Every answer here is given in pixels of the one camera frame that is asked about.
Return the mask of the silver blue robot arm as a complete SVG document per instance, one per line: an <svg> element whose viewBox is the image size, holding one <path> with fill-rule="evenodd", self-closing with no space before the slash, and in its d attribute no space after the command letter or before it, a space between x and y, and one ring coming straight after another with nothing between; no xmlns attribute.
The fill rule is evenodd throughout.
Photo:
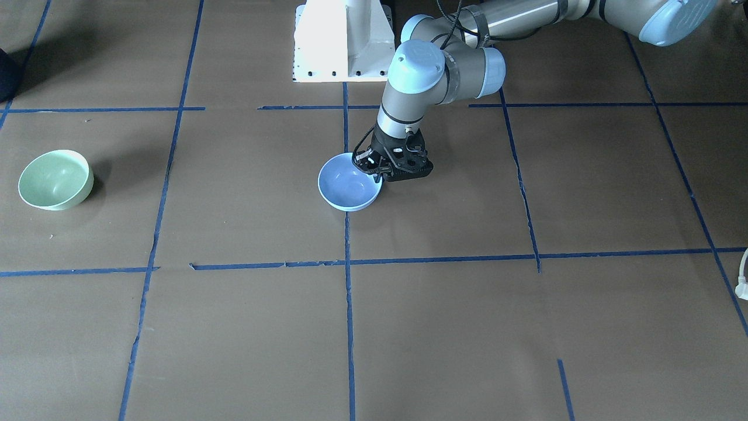
<svg viewBox="0 0 748 421"><path fill-rule="evenodd" d="M483 98L507 75L500 41L518 40L564 20L598 19L639 40L669 46L692 33L715 1L486 1L441 17L412 16L387 72L377 122L352 164L376 181L432 171L420 125L432 105Z"/></svg>

